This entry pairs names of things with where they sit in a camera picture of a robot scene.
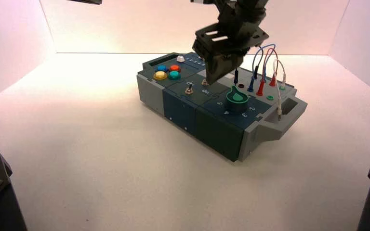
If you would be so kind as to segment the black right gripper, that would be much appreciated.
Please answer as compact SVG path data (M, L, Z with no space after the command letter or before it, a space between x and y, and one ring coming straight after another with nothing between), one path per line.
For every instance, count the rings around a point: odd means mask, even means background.
M257 27L235 38L223 30L219 23L195 32L193 50L206 61L206 80L213 84L239 67L251 47L260 46L269 35Z

